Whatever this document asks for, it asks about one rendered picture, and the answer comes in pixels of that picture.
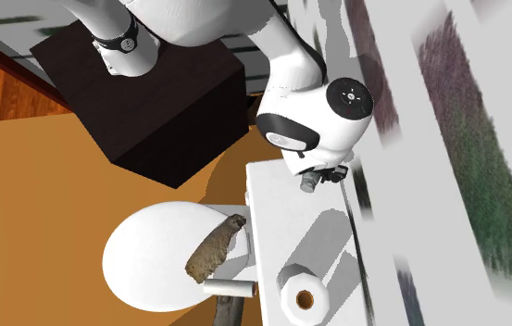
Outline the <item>small grey cylinder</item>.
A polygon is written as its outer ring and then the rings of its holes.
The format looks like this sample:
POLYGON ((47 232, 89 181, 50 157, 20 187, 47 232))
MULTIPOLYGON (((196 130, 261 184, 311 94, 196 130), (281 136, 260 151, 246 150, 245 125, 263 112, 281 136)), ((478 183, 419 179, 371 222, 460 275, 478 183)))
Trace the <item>small grey cylinder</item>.
POLYGON ((308 194, 313 194, 321 179, 321 174, 317 171, 306 171, 301 175, 300 189, 308 194))

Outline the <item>dark robot stand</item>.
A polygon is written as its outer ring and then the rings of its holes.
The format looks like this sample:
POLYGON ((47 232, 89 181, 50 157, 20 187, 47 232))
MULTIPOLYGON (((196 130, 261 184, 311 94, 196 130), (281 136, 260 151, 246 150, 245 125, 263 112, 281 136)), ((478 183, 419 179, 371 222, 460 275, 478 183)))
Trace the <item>dark robot stand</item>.
POLYGON ((134 78, 107 72, 80 21, 31 53, 112 164, 171 188, 248 132, 244 64, 221 41, 162 44, 134 78))

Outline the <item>small white tube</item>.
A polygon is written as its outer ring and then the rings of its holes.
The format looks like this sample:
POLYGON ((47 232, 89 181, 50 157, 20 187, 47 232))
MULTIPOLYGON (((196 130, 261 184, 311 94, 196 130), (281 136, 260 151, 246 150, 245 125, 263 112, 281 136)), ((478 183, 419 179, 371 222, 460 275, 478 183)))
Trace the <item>small white tube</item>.
POLYGON ((203 289, 208 295, 254 297, 257 292, 257 282, 207 279, 203 282, 203 289))

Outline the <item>purple and green wall picture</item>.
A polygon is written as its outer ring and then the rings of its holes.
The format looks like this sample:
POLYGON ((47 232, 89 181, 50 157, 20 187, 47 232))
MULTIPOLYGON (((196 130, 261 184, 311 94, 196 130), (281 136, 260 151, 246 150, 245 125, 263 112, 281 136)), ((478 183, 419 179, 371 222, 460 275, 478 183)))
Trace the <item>purple and green wall picture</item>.
POLYGON ((416 54, 482 263, 512 280, 512 171, 452 13, 416 54))

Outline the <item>dark grey flat object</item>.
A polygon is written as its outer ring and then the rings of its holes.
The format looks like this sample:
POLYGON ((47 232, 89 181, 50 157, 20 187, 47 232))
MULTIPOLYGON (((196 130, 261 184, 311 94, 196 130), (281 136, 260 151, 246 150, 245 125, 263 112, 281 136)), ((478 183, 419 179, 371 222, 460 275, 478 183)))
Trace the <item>dark grey flat object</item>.
POLYGON ((212 326, 241 326, 243 311, 243 297, 218 295, 212 326))

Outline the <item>brown rough elongated lump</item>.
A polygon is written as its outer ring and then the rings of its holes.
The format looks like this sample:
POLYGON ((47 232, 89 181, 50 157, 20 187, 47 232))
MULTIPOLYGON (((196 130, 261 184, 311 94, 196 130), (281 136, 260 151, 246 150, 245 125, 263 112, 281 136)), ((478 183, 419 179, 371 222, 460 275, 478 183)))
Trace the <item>brown rough elongated lump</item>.
POLYGON ((246 224, 240 214, 228 216, 194 250, 188 258, 185 271, 197 283, 204 282, 227 259, 232 237, 246 224))

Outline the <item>white toilet paper roll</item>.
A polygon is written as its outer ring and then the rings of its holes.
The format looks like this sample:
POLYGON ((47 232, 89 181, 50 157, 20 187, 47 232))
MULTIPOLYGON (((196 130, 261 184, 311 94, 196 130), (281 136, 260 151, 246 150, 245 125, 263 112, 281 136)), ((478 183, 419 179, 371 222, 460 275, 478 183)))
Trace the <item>white toilet paper roll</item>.
POLYGON ((277 277, 281 310, 293 326, 319 326, 330 310, 330 296, 322 280, 309 268, 294 263, 277 277))

